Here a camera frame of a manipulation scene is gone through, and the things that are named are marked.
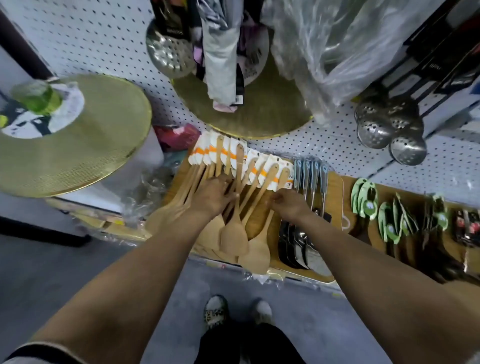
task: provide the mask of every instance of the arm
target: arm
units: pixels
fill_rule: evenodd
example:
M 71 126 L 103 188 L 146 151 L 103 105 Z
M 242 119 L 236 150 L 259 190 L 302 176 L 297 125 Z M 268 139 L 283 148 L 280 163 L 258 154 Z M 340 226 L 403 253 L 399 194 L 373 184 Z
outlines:
M 307 233 L 393 363 L 464 364 L 480 350 L 480 321 L 440 284 L 331 226 L 292 190 L 272 209 Z
M 225 175 L 208 180 L 192 206 L 110 265 L 31 339 L 63 345 L 90 364 L 139 363 L 198 234 L 235 194 Z

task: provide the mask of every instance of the sleeve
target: sleeve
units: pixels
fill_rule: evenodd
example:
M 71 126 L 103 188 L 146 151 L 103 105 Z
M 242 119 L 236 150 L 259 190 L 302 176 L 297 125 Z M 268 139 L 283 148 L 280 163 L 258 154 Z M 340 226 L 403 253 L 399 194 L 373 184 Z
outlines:
M 3 364 L 86 364 L 61 345 L 30 342 L 10 354 Z

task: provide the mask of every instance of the pink package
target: pink package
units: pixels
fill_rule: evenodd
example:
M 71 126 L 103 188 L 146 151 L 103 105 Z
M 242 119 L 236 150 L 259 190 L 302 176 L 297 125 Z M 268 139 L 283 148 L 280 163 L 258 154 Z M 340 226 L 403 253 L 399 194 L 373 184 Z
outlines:
M 154 125 L 153 129 L 164 152 L 189 149 L 200 136 L 200 132 L 192 124 L 181 127 Z

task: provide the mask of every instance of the patterned shoe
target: patterned shoe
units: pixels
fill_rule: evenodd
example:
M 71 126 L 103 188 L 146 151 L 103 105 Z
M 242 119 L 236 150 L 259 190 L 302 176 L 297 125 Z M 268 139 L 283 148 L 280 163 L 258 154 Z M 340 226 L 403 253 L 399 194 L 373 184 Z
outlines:
M 253 306 L 253 320 L 255 324 L 266 323 L 273 325 L 273 313 L 272 308 L 268 304 L 267 301 L 260 299 L 254 306 Z
M 211 330 L 222 325 L 228 319 L 228 303 L 225 297 L 218 294 L 210 298 L 204 310 L 204 320 L 208 329 Z

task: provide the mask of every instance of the gray floor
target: gray floor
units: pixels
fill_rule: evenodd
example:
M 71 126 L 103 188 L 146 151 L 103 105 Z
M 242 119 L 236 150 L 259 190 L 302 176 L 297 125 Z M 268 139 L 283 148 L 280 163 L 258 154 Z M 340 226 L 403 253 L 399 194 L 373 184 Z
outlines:
M 94 241 L 68 248 L 0 236 L 0 357 L 26 341 L 98 272 L 129 250 Z M 233 318 L 246 320 L 262 297 L 276 324 L 307 363 L 389 363 L 348 301 L 293 283 L 243 281 L 243 275 L 188 261 L 142 363 L 193 363 L 203 334 L 202 311 L 216 293 Z

